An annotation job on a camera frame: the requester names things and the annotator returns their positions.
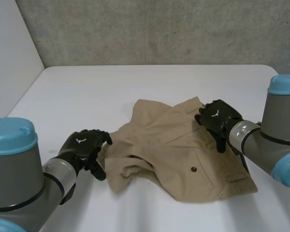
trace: blue cap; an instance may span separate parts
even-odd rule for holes
[[[13,222],[0,218],[0,232],[27,232]]]
[[[272,169],[272,178],[290,187],[290,153],[281,158]]]
[[[0,118],[0,156],[33,148],[38,142],[33,123],[19,117]]]
[[[267,92],[276,95],[290,95],[290,74],[272,77]]]

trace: white table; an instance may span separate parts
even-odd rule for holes
[[[42,163],[74,131],[116,131],[138,99],[175,105],[199,96],[223,99],[245,119],[262,118],[276,72],[263,65],[75,66],[46,69],[9,116],[31,120]],[[214,203],[176,202],[146,179],[120,195],[81,172],[73,198],[43,232],[290,232],[290,188],[247,161],[259,192]]]

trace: beige fabric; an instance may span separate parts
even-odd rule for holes
[[[185,202],[257,192],[231,149],[218,153],[213,137],[194,120],[202,106],[198,98],[174,107],[138,100],[130,123],[111,134],[113,145],[104,146],[97,159],[110,188],[118,193],[137,175]]]

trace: white wall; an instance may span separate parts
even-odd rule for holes
[[[44,70],[14,0],[0,0],[0,117],[8,115]]]

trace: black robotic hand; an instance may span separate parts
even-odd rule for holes
[[[217,151],[223,153],[226,150],[226,141],[228,135],[228,122],[241,121],[242,116],[239,112],[229,106],[222,100],[213,101],[213,103],[206,104],[205,108],[199,109],[200,115],[195,115],[195,120],[205,126],[205,128],[214,137],[217,144]]]
[[[73,155],[76,159],[74,163],[79,166],[79,169],[90,170],[91,174],[98,180],[104,180],[106,174],[96,160],[104,142],[109,145],[113,143],[110,134],[107,132],[100,130],[74,132],[62,146],[59,156],[63,154],[65,156],[67,154]]]

